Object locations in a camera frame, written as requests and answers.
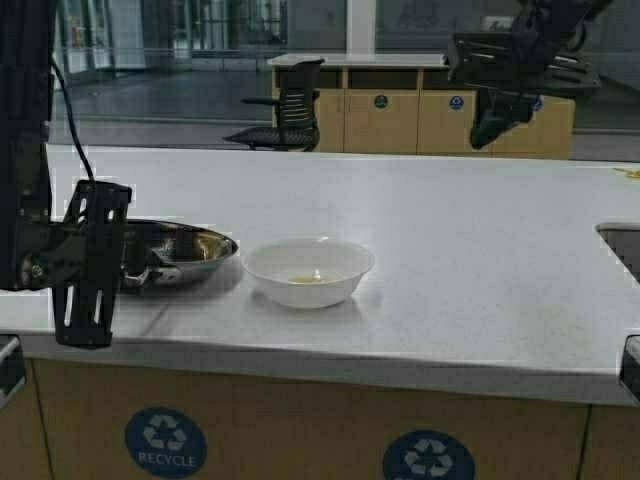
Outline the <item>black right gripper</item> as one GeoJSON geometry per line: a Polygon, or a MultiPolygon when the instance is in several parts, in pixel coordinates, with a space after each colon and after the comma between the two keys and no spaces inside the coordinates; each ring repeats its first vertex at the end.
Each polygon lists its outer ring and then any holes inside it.
{"type": "Polygon", "coordinates": [[[528,124],[543,96],[576,100],[600,89],[594,67],[565,49],[567,31],[459,32],[446,55],[448,80],[478,92],[470,146],[482,149],[528,124]]]}

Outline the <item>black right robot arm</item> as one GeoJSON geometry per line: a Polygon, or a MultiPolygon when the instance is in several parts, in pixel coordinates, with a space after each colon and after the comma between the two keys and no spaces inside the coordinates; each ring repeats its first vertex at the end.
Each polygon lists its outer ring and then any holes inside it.
{"type": "Polygon", "coordinates": [[[470,146],[480,150],[531,122],[543,96],[576,100],[601,88],[594,67],[578,52],[609,1],[522,1],[504,31],[451,35],[448,81],[478,92],[470,146]]]}

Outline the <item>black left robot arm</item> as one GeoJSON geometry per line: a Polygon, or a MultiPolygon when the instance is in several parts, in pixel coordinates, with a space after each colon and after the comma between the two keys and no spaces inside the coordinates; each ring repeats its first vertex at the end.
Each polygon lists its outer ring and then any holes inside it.
{"type": "Polygon", "coordinates": [[[59,344],[103,349],[123,276],[132,190],[89,174],[64,218],[52,217],[47,157],[57,4],[1,4],[1,288],[52,292],[59,344]]]}

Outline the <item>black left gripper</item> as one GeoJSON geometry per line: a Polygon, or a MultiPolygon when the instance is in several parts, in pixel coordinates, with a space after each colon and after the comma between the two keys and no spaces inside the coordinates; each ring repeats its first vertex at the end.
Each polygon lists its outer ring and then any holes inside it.
{"type": "Polygon", "coordinates": [[[36,206],[14,210],[14,289],[52,292],[60,345],[111,345],[132,195],[125,185],[80,180],[61,221],[36,206]]]}

